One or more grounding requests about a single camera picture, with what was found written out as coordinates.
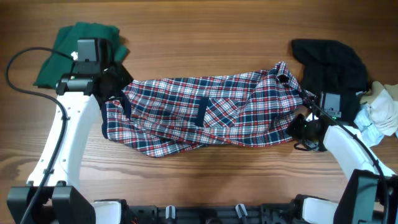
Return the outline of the plaid red navy shirt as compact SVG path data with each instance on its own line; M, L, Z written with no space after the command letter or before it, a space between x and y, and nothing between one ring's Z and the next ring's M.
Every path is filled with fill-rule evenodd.
M302 95L284 62L237 75L134 80L103 106L102 133L151 157L210 145L271 146L290 140Z

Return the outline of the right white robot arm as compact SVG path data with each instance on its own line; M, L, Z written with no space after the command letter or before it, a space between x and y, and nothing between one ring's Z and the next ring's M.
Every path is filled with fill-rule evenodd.
M321 119L306 121L299 114L287 128L295 148L324 147L348 179L339 202L299 195L294 218L307 223L397 223L397 174L385 166L349 126L328 126Z

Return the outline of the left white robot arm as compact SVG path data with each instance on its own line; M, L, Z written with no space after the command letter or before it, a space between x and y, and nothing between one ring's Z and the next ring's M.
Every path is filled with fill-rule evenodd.
M125 200L90 203L79 191L88 134L108 100L120 100L132 77L121 63L74 62L57 83L56 113L44 150L7 206L16 223L126 223Z

